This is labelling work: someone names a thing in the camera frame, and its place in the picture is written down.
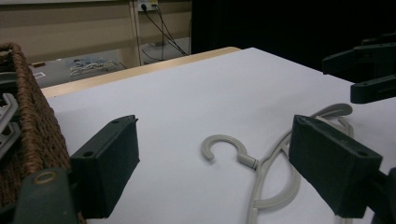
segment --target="floor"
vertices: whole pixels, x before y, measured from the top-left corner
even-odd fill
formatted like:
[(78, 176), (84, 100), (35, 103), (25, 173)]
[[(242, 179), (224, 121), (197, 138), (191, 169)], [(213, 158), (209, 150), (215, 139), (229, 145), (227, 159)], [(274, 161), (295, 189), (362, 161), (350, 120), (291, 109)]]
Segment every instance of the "floor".
[[(188, 38), (142, 45), (144, 64), (157, 63), (190, 54)], [(126, 69), (120, 62), (116, 50), (79, 55), (71, 58), (57, 59), (45, 62), (45, 65), (30, 66), (35, 80), (40, 88), (46, 88), (87, 77), (96, 77)]]

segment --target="desk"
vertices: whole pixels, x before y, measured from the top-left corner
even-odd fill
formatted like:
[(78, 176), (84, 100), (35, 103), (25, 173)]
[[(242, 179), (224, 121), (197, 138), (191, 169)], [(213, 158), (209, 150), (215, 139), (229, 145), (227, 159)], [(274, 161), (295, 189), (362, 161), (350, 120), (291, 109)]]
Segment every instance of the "desk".
[[(349, 103), (351, 83), (258, 49), (232, 49), (179, 64), (172, 61), (161, 70), (154, 64), (98, 77), (110, 81), (94, 78), (73, 88), (64, 84), (43, 90), (70, 154), (109, 121), (126, 115), (139, 119), (141, 162), (111, 217), (89, 223), (245, 223), (255, 173), (238, 163), (235, 150), (225, 143), (212, 147), (216, 158), (207, 162), (202, 141), (228, 134), (260, 159), (291, 128), (295, 114)], [(396, 99), (352, 107), (346, 119), (356, 140), (384, 156), (381, 171), (387, 174), (396, 166)], [(287, 161), (278, 158), (262, 197), (280, 192), (289, 175)], [(354, 223), (370, 223), (372, 216), (368, 209)], [(258, 223), (333, 224), (334, 216), (303, 180), (288, 206), (260, 212)]]

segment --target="black clamp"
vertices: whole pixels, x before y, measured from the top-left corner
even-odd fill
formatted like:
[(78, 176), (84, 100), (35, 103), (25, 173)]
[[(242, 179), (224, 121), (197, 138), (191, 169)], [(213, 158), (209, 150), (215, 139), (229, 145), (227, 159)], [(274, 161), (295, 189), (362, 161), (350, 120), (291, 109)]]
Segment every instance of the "black clamp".
[(71, 156), (72, 171), (44, 169), (27, 176), (1, 223), (78, 223), (109, 217), (139, 163), (135, 116), (110, 121)]

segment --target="wicker basket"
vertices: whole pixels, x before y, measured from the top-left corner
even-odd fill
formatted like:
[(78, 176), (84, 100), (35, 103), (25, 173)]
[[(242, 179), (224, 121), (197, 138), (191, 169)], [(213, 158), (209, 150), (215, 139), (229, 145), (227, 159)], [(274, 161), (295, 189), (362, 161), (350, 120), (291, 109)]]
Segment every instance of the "wicker basket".
[(17, 201), (26, 176), (50, 167), (70, 169), (70, 157), (54, 111), (38, 87), (21, 47), (0, 44), (0, 73), (11, 71), (17, 74), (16, 90), (9, 93), (19, 104), (21, 137), (0, 160), (0, 208)]

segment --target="black cable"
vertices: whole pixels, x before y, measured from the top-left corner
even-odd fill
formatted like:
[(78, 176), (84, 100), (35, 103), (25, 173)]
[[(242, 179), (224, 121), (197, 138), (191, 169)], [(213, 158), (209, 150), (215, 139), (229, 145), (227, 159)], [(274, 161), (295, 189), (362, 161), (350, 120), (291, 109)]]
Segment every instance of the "black cable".
[(155, 26), (157, 26), (157, 28), (163, 33), (163, 35), (165, 35), (165, 36), (170, 40), (169, 43), (173, 43), (173, 45), (172, 45), (172, 44), (171, 44), (171, 45), (172, 45), (175, 49), (177, 49), (178, 51), (180, 51), (184, 56), (187, 56), (188, 54), (176, 43), (175, 39), (172, 37), (171, 33), (169, 32), (168, 27), (166, 26), (165, 22), (163, 21), (163, 14), (161, 13), (160, 7), (157, 6), (157, 5), (153, 5), (153, 6), (156, 8), (157, 14), (160, 16), (161, 22), (162, 22), (163, 26), (165, 27), (165, 29), (166, 29), (167, 33), (169, 34), (169, 36), (166, 35), (166, 34), (164, 33), (164, 31), (161, 31), (161, 29), (157, 26), (157, 24), (156, 24), (156, 23), (149, 17), (149, 15), (146, 13), (146, 15), (148, 16), (148, 18), (151, 20), (151, 22), (154, 23)]
[(162, 21), (163, 25), (165, 26), (165, 29), (166, 29), (167, 33), (168, 33), (169, 36), (172, 38), (171, 41), (177, 46), (177, 48), (179, 49), (179, 51), (183, 51), (183, 52), (182, 52), (183, 55), (185, 55), (185, 56), (188, 55), (188, 54), (176, 43), (175, 39), (172, 37), (171, 33), (169, 32), (168, 27), (166, 26), (165, 22), (163, 21), (163, 13), (161, 12), (160, 7), (157, 6), (157, 5), (154, 5), (154, 7), (156, 8), (156, 11), (157, 11), (158, 15), (160, 16), (161, 21)]
[(190, 18), (190, 27), (189, 27), (189, 55), (191, 55), (191, 25), (192, 25), (192, 18)]
[(158, 62), (163, 62), (164, 61), (164, 59), (156, 59), (156, 58), (153, 58), (153, 57), (150, 57), (143, 49), (142, 49), (142, 52), (144, 53), (144, 54), (146, 54), (146, 56), (148, 56), (150, 59), (152, 59), (152, 60), (155, 60), (155, 61), (158, 61)]

